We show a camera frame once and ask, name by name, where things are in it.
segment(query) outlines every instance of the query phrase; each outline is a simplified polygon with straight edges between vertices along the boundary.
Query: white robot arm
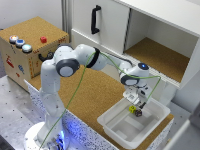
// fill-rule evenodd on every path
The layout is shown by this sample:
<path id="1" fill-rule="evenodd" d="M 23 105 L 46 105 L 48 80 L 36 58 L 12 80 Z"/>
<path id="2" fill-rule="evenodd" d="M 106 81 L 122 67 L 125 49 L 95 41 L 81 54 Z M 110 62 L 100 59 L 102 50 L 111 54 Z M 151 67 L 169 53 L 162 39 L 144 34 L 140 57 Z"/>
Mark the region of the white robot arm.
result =
<path id="1" fill-rule="evenodd" d="M 115 66 L 113 64 L 114 62 L 119 68 L 117 69 L 119 71 L 121 83 L 126 86 L 135 86 L 136 88 L 140 89 L 138 90 L 140 95 L 144 97 L 147 95 L 145 92 L 145 89 L 148 87 L 146 80 L 128 76 L 132 75 L 135 77 L 148 77 L 149 67 L 146 64 L 139 63 L 137 66 L 133 67 L 129 60 L 100 52 L 98 49 L 84 44 L 77 46 L 74 50 L 69 45 L 61 44 L 54 53 L 54 57 L 51 60 L 44 61 L 41 67 L 42 87 L 40 89 L 40 97 L 43 105 L 46 108 L 46 116 L 45 124 L 37 134 L 37 141 L 40 143 L 40 145 L 44 141 L 47 133 L 49 133 L 51 130 L 53 124 L 65 110 L 64 105 L 57 93 L 60 89 L 60 76 L 72 76 L 79 69 L 80 65 L 85 65 L 87 61 L 87 68 L 91 68 L 93 70 L 101 70 L 107 64 Z M 46 139 L 44 147 L 49 146 L 48 143 L 51 143 L 51 141 L 55 141 L 57 137 L 60 137 L 59 135 L 61 135 L 61 131 L 62 121 L 60 120 Z"/>

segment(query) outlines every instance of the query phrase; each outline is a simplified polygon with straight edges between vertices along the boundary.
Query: wire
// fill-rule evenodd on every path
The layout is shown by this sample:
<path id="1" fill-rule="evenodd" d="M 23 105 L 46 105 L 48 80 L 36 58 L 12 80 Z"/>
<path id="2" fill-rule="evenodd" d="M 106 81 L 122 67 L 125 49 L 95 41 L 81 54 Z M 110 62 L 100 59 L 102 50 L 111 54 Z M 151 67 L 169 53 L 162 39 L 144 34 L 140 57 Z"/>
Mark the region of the wire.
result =
<path id="1" fill-rule="evenodd" d="M 87 60 L 87 62 L 86 62 L 86 64 L 85 64 L 85 67 L 84 67 L 84 70 L 83 70 L 81 79 L 80 79 L 80 81 L 79 81 L 79 84 L 78 84 L 78 86 L 77 86 L 77 88 L 76 88 L 74 94 L 72 95 L 72 97 L 71 97 L 70 101 L 68 102 L 68 104 L 67 104 L 67 106 L 66 106 L 64 112 L 62 113 L 62 115 L 58 118 L 58 120 L 54 123 L 54 125 L 52 126 L 52 128 L 50 129 L 50 131 L 48 132 L 48 134 L 46 135 L 44 141 L 42 142 L 42 144 L 41 144 L 41 146 L 40 146 L 40 148 L 39 148 L 39 150 L 40 150 L 41 147 L 44 145 L 44 142 L 46 141 L 47 137 L 49 136 L 49 134 L 51 133 L 51 131 L 53 130 L 53 128 L 56 126 L 56 124 L 60 121 L 60 119 L 61 119 L 61 118 L 63 117 L 63 115 L 66 113 L 66 111 L 67 111 L 67 109 L 68 109 L 70 103 L 71 103 L 72 100 L 74 99 L 74 96 L 76 95 L 76 93 L 77 93 L 77 91 L 78 91 L 78 89 L 79 89 L 79 87 L 80 87 L 80 85 L 81 85 L 81 82 L 82 82 L 82 80 L 83 80 L 83 76 L 84 76 L 84 74 L 85 74 L 85 70 L 86 70 L 86 67 L 87 67 L 87 65 L 88 65 L 88 62 L 90 61 L 91 57 L 92 57 L 95 53 L 96 53 L 96 52 L 94 52 L 93 54 L 91 54 L 91 55 L 89 56 L 89 58 L 88 58 L 88 60 Z M 117 69 L 119 69 L 121 72 L 123 72 L 124 74 L 126 74 L 123 70 L 121 70 L 121 69 L 115 64 L 115 62 L 114 62 L 109 56 L 107 56 L 107 55 L 105 55 L 105 54 L 103 54 L 103 53 L 100 53 L 100 54 L 101 54 L 101 55 L 104 55 L 105 57 L 107 57 L 107 58 L 115 65 L 115 67 L 116 67 Z M 148 99 L 151 97 L 152 93 L 154 92 L 154 90 L 156 89 L 158 83 L 159 83 L 160 80 L 161 80 L 161 77 L 160 77 L 160 76 L 136 77 L 136 76 L 131 76 L 131 75 L 128 75 L 128 74 L 126 74 L 126 75 L 129 76 L 129 77 L 132 77 L 132 78 L 137 78 L 137 79 L 150 79 L 150 78 L 156 78 L 156 77 L 159 78 L 159 80 L 157 81 L 157 83 L 156 83 L 156 85 L 154 86 L 153 90 L 152 90 L 151 93 L 149 94 L 149 96 L 148 96 L 148 98 L 147 98 L 147 101 L 148 101 Z"/>

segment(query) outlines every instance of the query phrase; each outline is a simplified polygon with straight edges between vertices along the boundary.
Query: cork countertop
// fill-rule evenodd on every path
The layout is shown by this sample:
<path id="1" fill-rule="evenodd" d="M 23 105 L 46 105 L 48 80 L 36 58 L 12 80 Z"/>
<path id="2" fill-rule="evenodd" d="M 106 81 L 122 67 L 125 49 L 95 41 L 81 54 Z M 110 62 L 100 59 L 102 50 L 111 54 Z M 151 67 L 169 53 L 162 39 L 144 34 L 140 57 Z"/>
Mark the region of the cork countertop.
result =
<path id="1" fill-rule="evenodd" d="M 82 72 L 83 66 L 73 76 L 61 78 L 61 87 L 58 93 L 65 106 L 74 93 Z M 31 79 L 29 82 L 38 90 L 41 87 L 40 76 Z M 124 91 L 124 86 L 121 83 L 105 73 L 86 69 L 80 89 L 69 106 L 69 110 L 73 114 L 120 150 L 123 150 L 123 148 L 105 134 L 103 127 L 97 122 L 97 118 L 121 100 Z M 172 119 L 173 115 L 168 115 L 136 150 L 145 150 Z"/>
<path id="2" fill-rule="evenodd" d="M 32 46 L 33 51 L 40 49 L 68 34 L 40 17 L 21 22 L 12 27 L 0 31 L 0 37 L 9 43 L 9 38 L 17 35 Z M 47 38 L 46 43 L 40 41 L 40 37 Z"/>

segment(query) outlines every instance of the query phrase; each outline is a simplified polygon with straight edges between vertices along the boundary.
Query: white sink basin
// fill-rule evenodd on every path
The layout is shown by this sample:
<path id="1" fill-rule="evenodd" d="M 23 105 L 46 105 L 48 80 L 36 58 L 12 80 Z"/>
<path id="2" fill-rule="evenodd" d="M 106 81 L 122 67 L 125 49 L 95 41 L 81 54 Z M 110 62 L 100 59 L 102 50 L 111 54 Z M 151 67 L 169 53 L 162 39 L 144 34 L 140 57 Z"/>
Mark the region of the white sink basin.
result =
<path id="1" fill-rule="evenodd" d="M 125 98 L 112 106 L 97 121 L 105 133 L 126 149 L 137 148 L 145 138 L 168 116 L 170 109 L 151 99 L 136 117 L 129 112 L 131 103 Z"/>

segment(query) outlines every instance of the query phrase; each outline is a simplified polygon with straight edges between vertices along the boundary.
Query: brown box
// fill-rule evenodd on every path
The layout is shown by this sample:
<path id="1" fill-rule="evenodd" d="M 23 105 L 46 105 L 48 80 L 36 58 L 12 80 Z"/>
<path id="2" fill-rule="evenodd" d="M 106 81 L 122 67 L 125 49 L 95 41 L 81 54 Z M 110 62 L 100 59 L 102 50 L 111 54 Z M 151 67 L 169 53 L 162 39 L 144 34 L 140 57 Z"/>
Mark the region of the brown box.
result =
<path id="1" fill-rule="evenodd" d="M 9 43 L 9 38 L 17 35 L 32 46 L 29 54 L 22 52 Z M 40 37 L 47 38 L 46 43 L 40 41 Z M 0 51 L 5 66 L 6 74 L 15 82 L 27 89 L 24 79 L 27 81 L 40 74 L 41 60 L 38 54 L 47 57 L 49 52 L 54 52 L 60 43 L 68 43 L 69 35 L 53 26 L 40 17 L 35 17 L 0 31 Z"/>

